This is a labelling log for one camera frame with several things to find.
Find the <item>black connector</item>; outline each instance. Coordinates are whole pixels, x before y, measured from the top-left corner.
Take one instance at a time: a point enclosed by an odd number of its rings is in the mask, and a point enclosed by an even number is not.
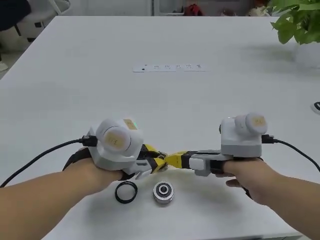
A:
[[[275,137],[269,134],[265,134],[261,136],[261,140],[263,144],[274,144]]]
[[[80,143],[84,146],[84,147],[96,147],[98,144],[98,139],[96,136],[83,136],[80,139]]]

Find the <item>black wrist strap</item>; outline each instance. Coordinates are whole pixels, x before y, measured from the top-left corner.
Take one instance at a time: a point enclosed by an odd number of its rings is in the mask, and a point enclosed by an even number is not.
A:
[[[77,151],[76,153],[72,154],[71,157],[68,159],[68,161],[66,162],[66,164],[64,165],[63,167],[63,170],[64,171],[68,166],[70,166],[71,164],[74,164],[82,159],[89,159],[91,158],[91,154],[90,154],[90,151],[89,151],[89,148],[84,148],[84,149],[81,149],[79,151]],[[122,174],[122,178],[120,179],[120,181],[126,181],[126,180],[129,180],[129,179],[132,179],[135,174],[127,174],[125,173],[124,171],[122,171],[123,174]]]

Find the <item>forearm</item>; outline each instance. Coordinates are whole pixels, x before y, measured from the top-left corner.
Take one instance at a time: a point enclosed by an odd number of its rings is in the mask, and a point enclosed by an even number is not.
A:
[[[42,239],[86,196],[76,174],[57,172],[0,189],[0,239]]]
[[[320,239],[320,184],[283,176],[268,194],[267,205],[290,226]]]

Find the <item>red object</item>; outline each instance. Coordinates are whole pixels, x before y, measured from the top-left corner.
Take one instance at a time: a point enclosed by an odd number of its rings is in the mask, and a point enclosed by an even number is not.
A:
[[[204,16],[204,13],[198,5],[192,4],[184,8],[184,16]]]

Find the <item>black cable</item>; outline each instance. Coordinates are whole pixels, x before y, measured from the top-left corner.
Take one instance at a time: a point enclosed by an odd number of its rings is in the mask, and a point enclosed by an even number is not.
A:
[[[298,148],[296,148],[295,146],[291,145],[290,143],[287,143],[285,141],[281,141],[278,139],[273,139],[274,143],[278,143],[278,144],[283,144],[288,146],[289,148],[292,148],[293,150],[295,150],[296,152],[298,152],[299,154],[301,154],[302,156],[304,156],[306,159],[308,159],[310,162],[313,163],[313,165],[315,165],[316,169],[318,169],[318,171],[320,172],[320,166],[316,163],[315,160],[313,160],[311,157],[309,157],[307,154],[305,154],[304,152],[300,151]]]
[[[96,136],[83,136],[82,138],[76,139],[76,140],[72,140],[72,141],[67,141],[65,143],[59,144],[57,146],[54,146],[46,151],[44,151],[43,153],[39,154],[38,156],[36,156],[34,159],[32,159],[30,162],[28,162],[26,165],[24,165],[23,167],[21,167],[18,171],[14,172],[10,177],[7,178],[7,180],[5,180],[1,185],[0,188],[5,187],[12,179],[14,179],[17,175],[19,175],[20,173],[22,173],[24,170],[26,170],[28,167],[30,167],[32,164],[34,164],[36,161],[38,161],[40,158],[42,158],[43,156],[53,152],[54,150],[63,148],[67,145],[70,144],[75,144],[75,143],[81,143],[84,147],[95,147],[97,146],[97,142],[98,139]]]
[[[54,146],[46,151],[44,151],[43,153],[39,154],[38,156],[36,156],[34,159],[32,159],[30,162],[28,162],[26,165],[24,165],[23,167],[21,167],[19,170],[17,170],[16,172],[14,172],[10,177],[7,178],[7,180],[5,180],[1,185],[0,188],[4,188],[12,179],[14,179],[17,175],[19,175],[20,173],[22,173],[24,170],[26,170],[28,167],[30,167],[32,164],[34,164],[36,161],[38,161],[40,158],[42,158],[44,155],[47,155],[48,153],[53,152],[54,150],[60,149],[62,147],[65,147],[67,145],[70,144],[75,144],[75,143],[81,143],[82,139],[77,139],[77,140],[72,140],[72,141],[67,141],[65,143],[59,144],[57,146]]]

